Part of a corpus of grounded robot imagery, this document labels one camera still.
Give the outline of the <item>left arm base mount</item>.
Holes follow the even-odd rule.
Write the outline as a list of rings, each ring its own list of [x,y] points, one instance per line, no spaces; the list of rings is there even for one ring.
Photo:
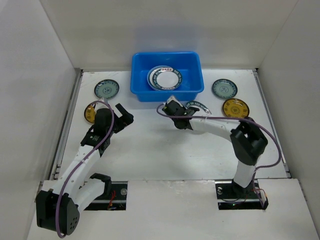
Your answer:
[[[127,207],[128,182],[112,181],[110,176],[94,173],[90,179],[104,183],[103,193],[96,197],[85,211],[125,211]]]

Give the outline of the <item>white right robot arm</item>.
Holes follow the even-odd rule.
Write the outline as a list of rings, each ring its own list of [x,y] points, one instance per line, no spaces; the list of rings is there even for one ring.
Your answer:
[[[165,103],[162,111],[179,130],[209,133],[231,142],[238,160],[232,193],[242,198],[250,192],[257,162],[268,145],[267,138],[250,118],[244,118],[237,127],[232,127],[227,120],[211,119],[210,114],[195,116],[196,108],[186,108],[173,99]]]

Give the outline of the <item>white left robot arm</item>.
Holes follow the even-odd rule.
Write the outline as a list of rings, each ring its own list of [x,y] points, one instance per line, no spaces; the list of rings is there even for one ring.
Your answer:
[[[78,151],[66,171],[48,190],[41,190],[35,199],[37,226],[54,231],[63,239],[77,227],[81,212],[97,197],[112,194],[111,177],[92,173],[91,169],[103,156],[114,134],[133,123],[134,116],[120,103],[115,108],[95,101],[94,124],[86,132]]]

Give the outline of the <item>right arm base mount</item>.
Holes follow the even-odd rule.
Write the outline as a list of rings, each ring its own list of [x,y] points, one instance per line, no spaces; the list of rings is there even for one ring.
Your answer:
[[[242,188],[233,181],[216,181],[215,190],[219,210],[266,210],[269,200],[258,180]]]

